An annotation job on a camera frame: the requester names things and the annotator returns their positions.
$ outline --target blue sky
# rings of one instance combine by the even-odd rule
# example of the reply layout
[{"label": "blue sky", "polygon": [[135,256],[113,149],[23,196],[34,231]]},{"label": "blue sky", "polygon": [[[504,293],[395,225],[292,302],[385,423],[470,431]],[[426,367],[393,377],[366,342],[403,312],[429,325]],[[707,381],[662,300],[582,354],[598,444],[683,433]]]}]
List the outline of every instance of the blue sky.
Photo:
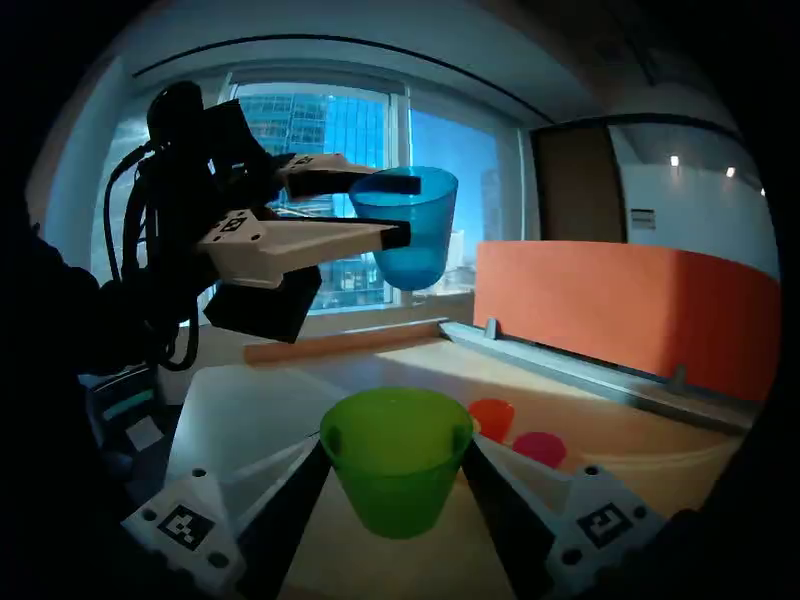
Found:
[{"label": "blue sky", "polygon": [[438,167],[458,179],[453,229],[464,230],[464,254],[475,258],[483,241],[481,175],[497,168],[497,147],[488,133],[411,111],[412,164]]}]

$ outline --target orange partition panel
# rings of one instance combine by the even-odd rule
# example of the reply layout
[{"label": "orange partition panel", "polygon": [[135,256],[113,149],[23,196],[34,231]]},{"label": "orange partition panel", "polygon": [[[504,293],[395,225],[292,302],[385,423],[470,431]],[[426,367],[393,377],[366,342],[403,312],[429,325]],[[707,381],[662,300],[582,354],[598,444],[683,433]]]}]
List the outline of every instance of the orange partition panel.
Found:
[{"label": "orange partition panel", "polygon": [[705,254],[600,242],[484,242],[475,325],[763,402],[778,361],[780,286]]}]

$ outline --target window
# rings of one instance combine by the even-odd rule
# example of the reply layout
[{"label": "window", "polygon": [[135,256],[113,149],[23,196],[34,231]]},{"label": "window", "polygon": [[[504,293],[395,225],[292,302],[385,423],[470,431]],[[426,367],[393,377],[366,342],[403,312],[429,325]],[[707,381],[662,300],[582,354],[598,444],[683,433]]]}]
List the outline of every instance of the window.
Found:
[{"label": "window", "polygon": [[[279,93],[294,90],[293,93]],[[341,152],[352,163],[388,167],[386,130],[390,97],[353,88],[311,84],[238,86],[250,131],[272,154]],[[319,196],[308,202],[276,205],[279,214],[352,217],[346,194]],[[320,265],[322,286],[312,310],[385,304],[394,300],[372,254]]]},{"label": "window", "polygon": [[[477,246],[522,239],[519,140],[513,127],[487,114],[423,96],[411,97],[411,161],[458,179],[444,275],[417,296],[475,289]],[[517,202],[504,202],[509,198]]]},{"label": "window", "polygon": [[[376,169],[419,164],[452,172],[459,190],[445,274],[429,289],[416,292],[417,299],[471,291],[477,244],[521,239],[519,130],[489,114],[489,109],[467,107],[449,98],[442,101],[440,92],[429,95],[414,89],[409,93],[399,84],[383,92],[252,79],[230,87],[221,82],[203,85],[206,106],[217,97],[239,100],[254,138],[271,154],[339,152],[352,163]],[[141,97],[135,108],[126,107],[126,114],[133,116],[119,124],[104,165],[92,233],[92,272],[101,282],[110,279],[103,240],[103,192],[119,160],[148,139],[148,100]],[[117,244],[133,177],[134,171],[128,171],[111,196]],[[291,203],[284,194],[272,206],[287,216],[355,216],[346,194]],[[415,302],[414,295],[400,293],[384,282],[371,253],[323,264],[320,270],[323,283],[312,310]]]}]

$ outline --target skyscraper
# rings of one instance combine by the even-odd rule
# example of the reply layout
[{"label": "skyscraper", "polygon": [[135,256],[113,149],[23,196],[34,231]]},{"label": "skyscraper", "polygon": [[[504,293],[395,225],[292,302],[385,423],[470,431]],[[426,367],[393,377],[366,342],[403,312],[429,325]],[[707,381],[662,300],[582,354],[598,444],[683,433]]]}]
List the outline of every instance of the skyscraper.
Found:
[{"label": "skyscraper", "polygon": [[[253,137],[270,154],[341,153],[348,161],[384,166],[385,105],[325,94],[258,94],[239,98]],[[279,214],[353,216],[346,194],[272,205]],[[371,254],[320,265],[323,283],[312,309],[383,304],[383,277]]]}]

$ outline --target orange cup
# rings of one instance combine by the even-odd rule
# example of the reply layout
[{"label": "orange cup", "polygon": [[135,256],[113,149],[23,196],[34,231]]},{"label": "orange cup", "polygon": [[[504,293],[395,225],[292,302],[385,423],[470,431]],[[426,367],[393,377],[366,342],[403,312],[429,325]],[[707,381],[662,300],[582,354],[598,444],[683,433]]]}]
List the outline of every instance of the orange cup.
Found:
[{"label": "orange cup", "polygon": [[511,429],[511,421],[514,420],[514,407],[509,402],[496,398],[482,398],[470,404],[467,410],[481,426],[482,435],[500,444],[503,443],[508,430]]}]

